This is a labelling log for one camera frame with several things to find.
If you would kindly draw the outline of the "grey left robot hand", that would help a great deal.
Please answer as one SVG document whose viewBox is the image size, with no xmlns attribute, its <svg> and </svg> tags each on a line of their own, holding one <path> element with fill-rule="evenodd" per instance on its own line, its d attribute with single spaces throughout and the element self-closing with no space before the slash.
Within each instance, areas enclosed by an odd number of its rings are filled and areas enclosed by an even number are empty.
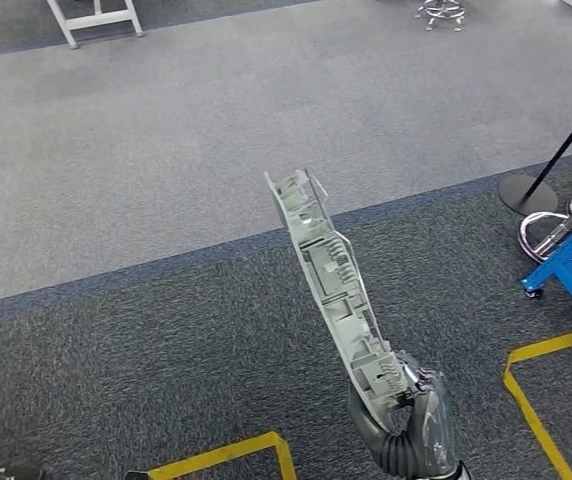
<svg viewBox="0 0 572 480">
<path fill-rule="evenodd" d="M 0 465 L 0 480 L 44 480 L 47 474 L 40 468 Z"/>
</svg>

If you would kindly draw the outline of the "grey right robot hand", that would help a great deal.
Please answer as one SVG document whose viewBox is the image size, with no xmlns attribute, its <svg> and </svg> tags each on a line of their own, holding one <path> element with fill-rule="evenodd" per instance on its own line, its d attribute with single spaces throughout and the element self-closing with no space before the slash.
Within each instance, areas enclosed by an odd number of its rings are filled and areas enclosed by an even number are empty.
<svg viewBox="0 0 572 480">
<path fill-rule="evenodd" d="M 348 412 L 374 463 L 386 474 L 402 479 L 469 479 L 468 468 L 457 455 L 453 418 L 442 379 L 415 361 L 404 360 L 402 367 L 419 390 L 410 403 L 407 427 L 398 434 L 380 428 L 353 385 L 349 387 Z"/>
</svg>

